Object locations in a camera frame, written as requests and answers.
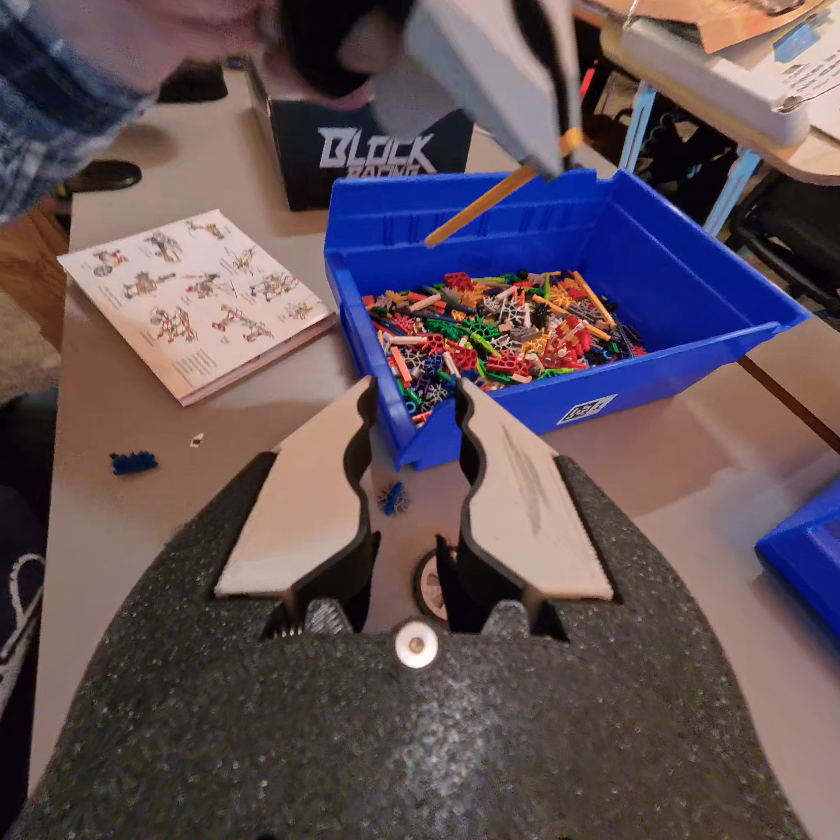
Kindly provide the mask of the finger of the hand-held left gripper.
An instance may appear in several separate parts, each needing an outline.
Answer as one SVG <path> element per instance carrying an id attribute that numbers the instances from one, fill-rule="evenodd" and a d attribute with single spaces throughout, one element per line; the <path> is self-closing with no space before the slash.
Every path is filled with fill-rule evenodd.
<path id="1" fill-rule="evenodd" d="M 406 53 L 509 155 L 552 180 L 564 170 L 564 2 L 415 2 Z"/>
<path id="2" fill-rule="evenodd" d="M 565 167 L 565 158 L 582 142 L 580 68 L 572 3 L 544 1 L 551 47 L 543 68 L 543 167 Z"/>

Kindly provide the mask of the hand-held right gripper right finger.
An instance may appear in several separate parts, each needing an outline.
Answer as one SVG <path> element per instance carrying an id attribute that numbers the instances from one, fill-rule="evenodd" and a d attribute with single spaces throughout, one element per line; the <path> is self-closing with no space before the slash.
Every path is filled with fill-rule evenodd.
<path id="1" fill-rule="evenodd" d="M 437 576 L 454 634 L 479 634 L 511 602 L 531 629 L 552 602 L 613 602 L 615 585 L 573 497 L 560 455 L 478 385 L 455 390 L 458 465 L 469 484 L 453 552 Z"/>

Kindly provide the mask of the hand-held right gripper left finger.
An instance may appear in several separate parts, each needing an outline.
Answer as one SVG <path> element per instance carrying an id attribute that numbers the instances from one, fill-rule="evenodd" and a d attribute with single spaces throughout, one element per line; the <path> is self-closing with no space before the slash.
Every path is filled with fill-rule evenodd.
<path id="1" fill-rule="evenodd" d="M 379 536 L 361 480 L 378 405 L 366 375 L 285 437 L 214 586 L 217 597 L 279 597 L 305 618 L 333 600 L 357 634 L 366 622 Z"/>

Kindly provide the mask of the yellow plastic rod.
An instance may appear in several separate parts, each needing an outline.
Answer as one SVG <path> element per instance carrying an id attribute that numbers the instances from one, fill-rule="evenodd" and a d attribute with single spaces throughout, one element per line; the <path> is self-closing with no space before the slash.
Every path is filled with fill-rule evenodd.
<path id="1" fill-rule="evenodd" d="M 570 128 L 561 134 L 559 139 L 560 157 L 568 158 L 584 144 L 584 132 L 582 128 Z M 510 173 L 499 183 L 493 185 L 487 192 L 480 195 L 472 203 L 460 210 L 456 215 L 436 227 L 422 240 L 416 239 L 412 244 L 421 243 L 427 249 L 435 248 L 444 243 L 447 239 L 454 237 L 458 231 L 466 228 L 475 222 L 482 215 L 487 214 L 494 207 L 504 204 L 515 193 L 520 192 L 529 183 L 538 179 L 538 172 L 531 164 L 521 164 L 517 170 Z M 540 188 L 540 198 L 544 199 L 543 204 L 557 203 L 565 196 L 563 195 L 565 185 L 558 179 L 558 186 L 549 186 L 543 183 Z"/>

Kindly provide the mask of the blue plastic bin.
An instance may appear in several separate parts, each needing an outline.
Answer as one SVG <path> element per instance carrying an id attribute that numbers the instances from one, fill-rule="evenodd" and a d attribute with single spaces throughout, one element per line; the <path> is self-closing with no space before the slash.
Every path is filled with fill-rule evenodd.
<path id="1" fill-rule="evenodd" d="M 755 550 L 839 637 L 839 479 L 762 536 Z"/>
<path id="2" fill-rule="evenodd" d="M 533 432 L 675 396 L 811 314 L 633 175 L 573 170 L 535 180 L 435 248 L 438 225 L 503 173 L 340 179 L 325 234 L 325 272 L 361 375 L 379 382 L 379 428 L 394 466 L 458 459 L 455 402 L 416 428 L 362 298 L 464 271 L 578 270 L 642 338 L 646 354 L 493 396 Z"/>

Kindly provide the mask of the person's left forearm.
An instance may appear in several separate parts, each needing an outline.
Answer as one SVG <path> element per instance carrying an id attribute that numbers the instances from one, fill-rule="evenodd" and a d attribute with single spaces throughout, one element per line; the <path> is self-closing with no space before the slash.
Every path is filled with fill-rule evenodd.
<path id="1" fill-rule="evenodd" d="M 31 2 L 1 2 L 1 223 L 82 171 L 154 102 L 80 58 Z"/>

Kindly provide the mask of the person's left hand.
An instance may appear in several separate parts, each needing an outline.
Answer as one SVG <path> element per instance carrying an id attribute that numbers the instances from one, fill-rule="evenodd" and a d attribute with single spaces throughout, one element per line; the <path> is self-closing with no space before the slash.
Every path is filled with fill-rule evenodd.
<path id="1" fill-rule="evenodd" d="M 242 55 L 261 61 L 279 89 L 334 110 L 354 110 L 372 96 L 371 84 L 341 98 L 305 81 L 288 42 L 268 45 L 267 2 L 36 1 L 31 8 L 52 35 L 106 76 L 142 93 L 157 91 L 188 61 L 218 62 Z"/>

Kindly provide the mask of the black printed cardboard box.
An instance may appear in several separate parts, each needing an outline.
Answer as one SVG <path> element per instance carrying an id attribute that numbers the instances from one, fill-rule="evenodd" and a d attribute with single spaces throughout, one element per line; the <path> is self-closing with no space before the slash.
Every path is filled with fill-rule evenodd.
<path id="1" fill-rule="evenodd" d="M 335 111 L 283 98 L 270 89 L 252 60 L 246 73 L 252 107 L 292 212 L 328 209 L 339 179 L 455 174 L 466 169 L 474 123 L 460 111 L 404 140 L 382 129 L 370 105 Z"/>

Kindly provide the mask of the grey toy wheel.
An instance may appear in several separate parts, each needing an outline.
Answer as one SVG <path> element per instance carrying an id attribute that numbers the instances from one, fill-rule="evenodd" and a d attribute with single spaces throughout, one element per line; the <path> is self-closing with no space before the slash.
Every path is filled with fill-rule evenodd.
<path id="1" fill-rule="evenodd" d="M 449 628 L 448 612 L 439 581 L 437 552 L 431 549 L 418 561 L 413 574 L 413 597 L 420 614 L 432 624 Z"/>

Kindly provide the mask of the pile of colourful construction pieces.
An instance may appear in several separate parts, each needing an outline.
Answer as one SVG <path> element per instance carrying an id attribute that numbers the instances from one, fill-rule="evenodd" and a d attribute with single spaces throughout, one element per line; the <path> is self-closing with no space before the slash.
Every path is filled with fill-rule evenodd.
<path id="1" fill-rule="evenodd" d="M 361 302 L 416 430 L 461 380 L 492 393 L 647 353 L 617 305 L 573 269 L 450 272 L 434 286 Z"/>

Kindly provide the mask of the toy instruction booklet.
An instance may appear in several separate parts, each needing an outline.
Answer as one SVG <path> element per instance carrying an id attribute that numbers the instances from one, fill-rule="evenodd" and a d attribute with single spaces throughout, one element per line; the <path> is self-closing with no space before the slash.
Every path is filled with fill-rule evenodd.
<path id="1" fill-rule="evenodd" d="M 58 262 L 184 407 L 296 352 L 337 319 L 217 209 Z"/>

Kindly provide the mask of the black rounded object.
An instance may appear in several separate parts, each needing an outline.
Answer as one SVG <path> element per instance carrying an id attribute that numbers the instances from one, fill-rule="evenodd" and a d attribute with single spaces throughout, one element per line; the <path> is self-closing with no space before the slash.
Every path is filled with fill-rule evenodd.
<path id="1" fill-rule="evenodd" d="M 56 197 L 67 200 L 81 193 L 117 192 L 137 185 L 141 168 L 128 161 L 95 160 L 57 186 Z"/>

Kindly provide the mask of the black office chair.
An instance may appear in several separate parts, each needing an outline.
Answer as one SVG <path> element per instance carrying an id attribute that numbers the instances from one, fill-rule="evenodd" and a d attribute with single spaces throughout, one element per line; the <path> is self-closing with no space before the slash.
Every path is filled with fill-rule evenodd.
<path id="1" fill-rule="evenodd" d="M 839 187 L 799 182 L 773 171 L 742 199 L 729 219 L 726 246 L 746 248 L 838 325 Z"/>

